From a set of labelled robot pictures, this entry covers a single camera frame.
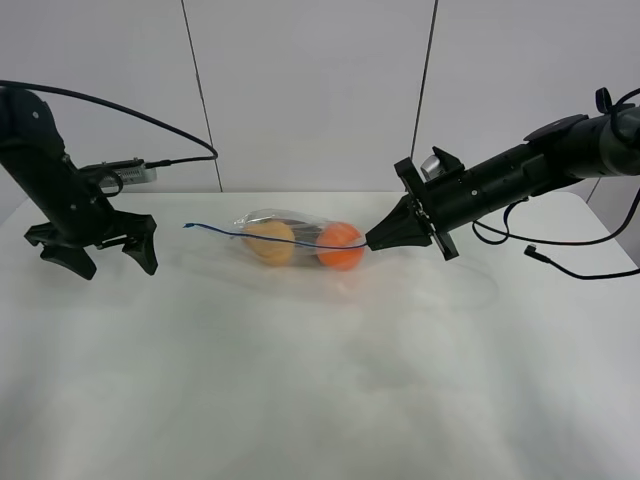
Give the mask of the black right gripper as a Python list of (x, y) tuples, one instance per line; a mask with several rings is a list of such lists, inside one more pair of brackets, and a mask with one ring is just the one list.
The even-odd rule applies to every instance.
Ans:
[(458, 256), (450, 232), (525, 197), (525, 148), (516, 146), (470, 169), (435, 147), (441, 172), (421, 178), (409, 158), (394, 165), (409, 196), (403, 196), (381, 222), (369, 230), (372, 251), (428, 247), (435, 240), (443, 257)]

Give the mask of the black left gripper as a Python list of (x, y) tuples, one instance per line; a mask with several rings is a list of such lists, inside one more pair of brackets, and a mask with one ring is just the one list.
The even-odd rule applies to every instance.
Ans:
[(40, 176), (27, 193), (48, 222), (30, 227), (25, 238), (32, 245), (47, 244), (42, 260), (85, 280), (94, 277), (96, 265), (84, 249), (75, 248), (87, 245), (100, 249), (122, 245), (122, 252), (153, 276), (158, 268), (155, 221), (149, 215), (115, 210), (109, 202), (113, 195), (100, 188), (104, 179), (114, 181), (117, 192), (122, 190), (123, 182), (112, 169), (80, 171), (52, 180)]

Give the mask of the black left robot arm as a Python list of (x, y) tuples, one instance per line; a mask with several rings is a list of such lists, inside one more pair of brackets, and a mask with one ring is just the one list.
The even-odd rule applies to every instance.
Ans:
[(42, 260), (90, 280), (97, 267), (85, 248), (120, 245), (147, 274), (156, 273), (153, 217), (114, 209), (100, 182), (115, 172), (76, 168), (51, 110), (30, 91), (1, 89), (1, 165), (48, 219), (25, 233), (43, 246)]

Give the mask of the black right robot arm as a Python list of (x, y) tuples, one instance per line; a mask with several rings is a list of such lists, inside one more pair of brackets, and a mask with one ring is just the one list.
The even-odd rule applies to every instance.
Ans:
[(373, 251), (436, 244), (451, 260), (451, 231), (532, 196), (597, 177), (639, 173), (639, 110), (574, 115), (529, 134), (524, 142), (472, 168), (434, 148), (423, 170), (406, 158), (394, 166), (406, 193), (366, 233)]

